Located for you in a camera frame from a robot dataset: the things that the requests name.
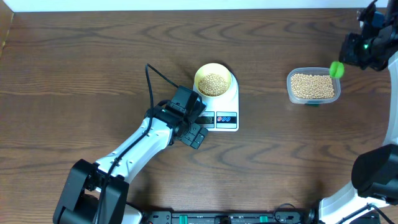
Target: clear plastic container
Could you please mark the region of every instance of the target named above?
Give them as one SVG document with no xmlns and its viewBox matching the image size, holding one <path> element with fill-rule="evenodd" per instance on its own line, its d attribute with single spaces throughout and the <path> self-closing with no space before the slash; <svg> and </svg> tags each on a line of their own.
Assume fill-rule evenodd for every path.
<svg viewBox="0 0 398 224">
<path fill-rule="evenodd" d="M 304 99 L 304 98 L 299 98 L 294 95 L 293 90 L 292 90 L 292 76 L 297 74 L 297 73 L 302 73 L 306 75 L 329 75 L 329 68 L 296 68 L 295 70 L 291 71 L 289 75 L 287 76 L 287 93 L 289 94 L 289 99 L 291 100 L 292 103 L 298 103 L 298 104 L 322 104 L 322 103 L 331 103 L 334 102 L 338 99 L 341 93 L 341 87 L 340 87 L 340 80 L 339 79 L 331 79 L 331 83 L 333 85 L 333 89 L 335 92 L 335 96 L 333 98 L 327 98 L 327 99 Z"/>
</svg>

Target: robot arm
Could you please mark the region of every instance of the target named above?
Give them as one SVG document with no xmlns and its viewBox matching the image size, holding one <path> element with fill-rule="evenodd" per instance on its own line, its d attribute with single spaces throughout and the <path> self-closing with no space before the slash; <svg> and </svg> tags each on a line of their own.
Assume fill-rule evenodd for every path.
<svg viewBox="0 0 398 224">
<path fill-rule="evenodd" d="M 108 154 L 106 157 L 95 161 L 98 164 L 98 170 L 108 173 L 115 158 L 122 153 L 128 146 L 130 146 L 141 134 L 147 129 L 149 118 L 145 118 L 140 128 L 130 136 L 123 144 L 121 144 L 115 151 Z M 121 176 L 124 181 L 131 183 L 138 172 L 149 162 L 149 160 L 159 151 L 163 150 L 169 145 L 172 138 L 172 129 L 157 118 L 152 120 L 152 127 L 148 134 L 142 138 L 130 151 L 128 151 L 119 161 L 112 171 L 112 176 Z"/>
<path fill-rule="evenodd" d="M 198 93 L 179 86 L 173 99 L 161 101 L 153 110 L 148 110 L 138 130 L 112 153 L 94 164 L 83 159 L 78 161 L 69 173 L 53 222 L 93 223 L 99 207 L 99 224 L 139 222 L 141 213 L 126 206 L 129 184 L 155 154 L 173 144 L 175 139 L 198 149 L 208 130 L 196 124 L 195 120 L 205 108 L 206 104 Z M 150 130 L 143 136 L 150 116 L 153 116 Z M 112 169 L 115 161 L 118 164 Z M 85 190 L 95 189 L 103 190 L 102 201 L 85 193 Z"/>
<path fill-rule="evenodd" d="M 389 125 L 383 147 L 359 156 L 351 182 L 331 197 L 321 200 L 318 220 L 349 223 L 377 208 L 398 203 L 398 1 L 390 0 L 386 15 L 376 11 L 373 1 L 361 11 L 362 33 L 346 36 L 340 62 L 381 71 L 388 66 L 391 75 Z"/>
</svg>

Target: white scale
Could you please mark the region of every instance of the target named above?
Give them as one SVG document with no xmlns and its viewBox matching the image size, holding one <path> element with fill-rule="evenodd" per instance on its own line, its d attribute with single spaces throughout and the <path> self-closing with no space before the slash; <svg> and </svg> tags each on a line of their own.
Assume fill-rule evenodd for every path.
<svg viewBox="0 0 398 224">
<path fill-rule="evenodd" d="M 222 75 L 229 83 L 228 90 L 220 96 L 206 96 L 197 88 L 197 83 L 209 73 Z M 195 75 L 193 91 L 199 93 L 207 104 L 196 123 L 209 131 L 237 131 L 239 129 L 239 86 L 235 76 L 224 66 L 210 63 L 202 66 Z"/>
</svg>

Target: wooden table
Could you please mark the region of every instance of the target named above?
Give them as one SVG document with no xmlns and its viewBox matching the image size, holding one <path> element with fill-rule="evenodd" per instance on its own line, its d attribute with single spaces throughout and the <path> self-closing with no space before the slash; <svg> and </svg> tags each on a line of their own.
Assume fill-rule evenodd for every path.
<svg viewBox="0 0 398 224">
<path fill-rule="evenodd" d="M 239 81 L 240 129 L 181 142 L 134 179 L 141 208 L 306 207 L 350 180 L 359 154 L 387 131 L 388 71 L 347 67 L 340 99 L 289 101 L 286 77 L 328 67 L 354 9 L 18 13 L 0 60 L 0 222 L 48 223 L 71 166 L 107 155 L 149 108 L 144 65 L 192 86 L 198 68 L 227 64 Z M 156 101 L 175 88 L 152 75 Z M 384 209 L 398 221 L 396 208 Z"/>
</svg>

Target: white wall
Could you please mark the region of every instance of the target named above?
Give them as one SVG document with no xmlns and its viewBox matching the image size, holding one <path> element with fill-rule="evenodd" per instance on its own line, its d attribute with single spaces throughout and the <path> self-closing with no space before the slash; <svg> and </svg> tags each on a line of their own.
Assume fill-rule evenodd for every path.
<svg viewBox="0 0 398 224">
<path fill-rule="evenodd" d="M 371 0 L 4 0 L 14 12 L 366 7 Z M 386 7 L 379 0 L 377 7 Z"/>
</svg>

